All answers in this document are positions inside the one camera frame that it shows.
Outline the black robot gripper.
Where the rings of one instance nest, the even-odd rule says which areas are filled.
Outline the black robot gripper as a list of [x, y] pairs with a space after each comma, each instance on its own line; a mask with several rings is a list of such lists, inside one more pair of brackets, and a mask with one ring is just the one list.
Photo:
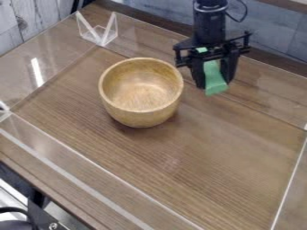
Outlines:
[[249, 51], [249, 31], [226, 33], [226, 18], [241, 22], [248, 14], [245, 3], [238, 0], [244, 14], [236, 19], [228, 13], [228, 0], [193, 0], [192, 37], [173, 45], [174, 65], [190, 68], [194, 85], [206, 85], [204, 61], [220, 60], [220, 73], [226, 84], [230, 83], [241, 54]]

